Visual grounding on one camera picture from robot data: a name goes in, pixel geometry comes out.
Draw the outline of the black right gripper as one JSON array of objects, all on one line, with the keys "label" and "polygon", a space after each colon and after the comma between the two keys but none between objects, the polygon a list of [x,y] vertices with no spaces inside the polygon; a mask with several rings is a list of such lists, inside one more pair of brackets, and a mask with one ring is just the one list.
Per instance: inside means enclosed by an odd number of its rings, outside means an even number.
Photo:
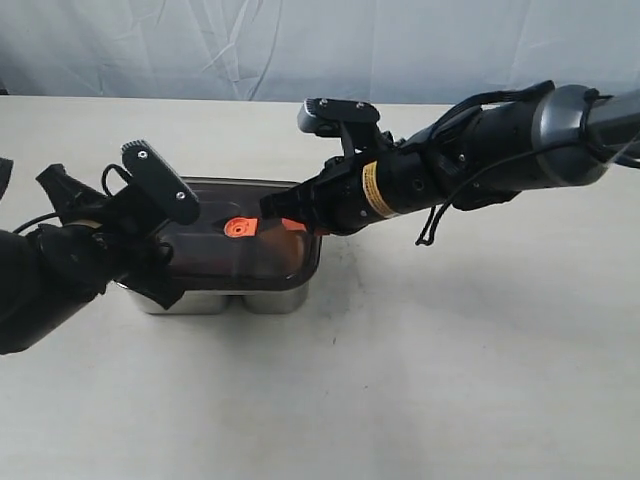
[{"label": "black right gripper", "polygon": [[261,198],[261,216],[282,219],[282,226],[290,232],[353,235],[400,215],[379,172],[375,157],[332,157],[318,175]]}]

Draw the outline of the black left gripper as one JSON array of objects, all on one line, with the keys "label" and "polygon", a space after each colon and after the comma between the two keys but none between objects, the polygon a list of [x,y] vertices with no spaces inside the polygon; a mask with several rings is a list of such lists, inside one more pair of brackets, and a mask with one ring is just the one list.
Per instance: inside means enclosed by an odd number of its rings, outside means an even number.
[{"label": "black left gripper", "polygon": [[100,192],[53,164],[36,178],[59,220],[41,222],[34,230],[34,253],[41,274],[38,293],[51,308],[78,310],[107,286],[119,283],[154,300],[165,309],[183,295],[168,278],[173,256],[159,232],[171,221],[138,187],[123,165],[125,186]]}]

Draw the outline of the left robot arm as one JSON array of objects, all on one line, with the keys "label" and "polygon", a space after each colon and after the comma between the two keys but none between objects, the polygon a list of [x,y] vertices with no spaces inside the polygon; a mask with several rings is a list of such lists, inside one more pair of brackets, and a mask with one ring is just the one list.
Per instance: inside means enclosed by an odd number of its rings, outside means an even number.
[{"label": "left robot arm", "polygon": [[60,164],[37,177],[58,225],[1,233],[1,352],[27,350],[116,282],[173,306],[184,294],[167,266],[172,247],[158,238],[181,220],[134,181],[108,196],[67,174]]}]

